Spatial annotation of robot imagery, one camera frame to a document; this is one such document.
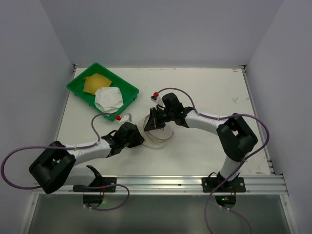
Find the white round mesh laundry bag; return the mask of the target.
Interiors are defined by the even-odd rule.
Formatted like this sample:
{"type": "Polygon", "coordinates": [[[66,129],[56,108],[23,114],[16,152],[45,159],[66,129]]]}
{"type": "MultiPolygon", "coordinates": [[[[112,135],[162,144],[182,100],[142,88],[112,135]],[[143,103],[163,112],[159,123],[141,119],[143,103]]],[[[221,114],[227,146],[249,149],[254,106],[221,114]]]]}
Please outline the white round mesh laundry bag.
{"type": "Polygon", "coordinates": [[[139,132],[144,138],[143,145],[150,149],[164,148],[173,137],[174,131],[170,126],[158,130],[144,131],[149,115],[146,115],[139,124],[139,132]]]}

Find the white bra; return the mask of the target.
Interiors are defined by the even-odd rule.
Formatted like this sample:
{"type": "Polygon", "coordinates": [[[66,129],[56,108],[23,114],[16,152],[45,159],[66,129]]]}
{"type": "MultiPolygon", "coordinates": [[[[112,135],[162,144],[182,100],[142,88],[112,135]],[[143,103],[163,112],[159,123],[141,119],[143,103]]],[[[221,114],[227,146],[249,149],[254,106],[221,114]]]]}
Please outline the white bra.
{"type": "Polygon", "coordinates": [[[103,87],[95,92],[95,106],[104,113],[116,112],[123,106],[122,93],[117,87],[103,87]]]}

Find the yellow bra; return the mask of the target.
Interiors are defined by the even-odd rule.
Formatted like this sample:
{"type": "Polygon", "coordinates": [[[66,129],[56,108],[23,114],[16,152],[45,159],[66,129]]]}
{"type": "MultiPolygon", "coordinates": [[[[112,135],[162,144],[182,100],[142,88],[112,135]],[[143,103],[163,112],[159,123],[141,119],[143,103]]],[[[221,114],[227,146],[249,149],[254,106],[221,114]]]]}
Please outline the yellow bra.
{"type": "Polygon", "coordinates": [[[93,74],[84,78],[83,92],[95,95],[96,91],[103,87],[110,87],[112,81],[100,74],[93,74]]]}

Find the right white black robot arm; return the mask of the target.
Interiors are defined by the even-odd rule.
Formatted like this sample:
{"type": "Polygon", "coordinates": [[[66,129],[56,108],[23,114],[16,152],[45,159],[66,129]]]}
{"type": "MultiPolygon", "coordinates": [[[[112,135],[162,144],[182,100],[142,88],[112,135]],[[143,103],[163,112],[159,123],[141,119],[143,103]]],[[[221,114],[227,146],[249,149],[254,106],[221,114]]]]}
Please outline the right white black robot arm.
{"type": "Polygon", "coordinates": [[[156,107],[150,109],[149,118],[143,127],[145,132],[163,129],[168,122],[185,128],[200,129],[219,137],[226,158],[218,175],[233,181],[238,177],[238,166],[258,143],[258,138],[241,117],[223,120],[221,117],[200,114],[195,107],[184,107],[174,93],[162,97],[151,96],[156,107]]]}

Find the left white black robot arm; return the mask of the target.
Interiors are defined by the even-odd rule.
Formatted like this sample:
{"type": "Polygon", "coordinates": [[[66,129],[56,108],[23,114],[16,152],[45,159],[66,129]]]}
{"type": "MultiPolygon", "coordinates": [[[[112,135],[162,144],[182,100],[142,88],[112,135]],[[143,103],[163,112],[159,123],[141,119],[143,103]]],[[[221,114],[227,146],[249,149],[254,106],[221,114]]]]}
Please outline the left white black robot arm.
{"type": "Polygon", "coordinates": [[[133,148],[143,142],[138,127],[126,122],[113,134],[102,136],[95,143],[65,146],[59,141],[52,142],[30,165],[29,172],[46,194],[65,185],[75,186],[76,192],[100,192],[109,182],[94,166],[79,168],[78,165],[117,155],[124,148],[133,148]]]}

